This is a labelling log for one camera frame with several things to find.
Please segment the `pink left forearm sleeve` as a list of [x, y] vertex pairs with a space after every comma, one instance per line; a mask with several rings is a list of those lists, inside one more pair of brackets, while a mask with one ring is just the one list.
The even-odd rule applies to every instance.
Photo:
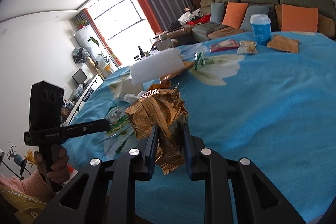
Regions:
[[55, 196], [36, 170], [30, 177], [19, 180], [17, 177], [7, 178], [1, 174], [1, 195], [7, 201], [37, 201], [49, 203]]

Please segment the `left hand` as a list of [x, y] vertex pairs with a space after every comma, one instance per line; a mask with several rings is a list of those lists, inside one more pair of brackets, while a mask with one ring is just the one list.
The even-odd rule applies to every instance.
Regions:
[[[51, 171], [46, 175], [49, 179], [57, 184], [65, 183], [70, 179], [70, 173], [67, 167], [69, 157], [67, 155], [67, 151], [64, 147], [61, 147], [58, 151], [58, 160], [54, 162], [51, 167]], [[37, 170], [40, 174], [44, 174], [43, 172], [43, 157], [39, 151], [34, 152], [34, 159], [37, 164]]]

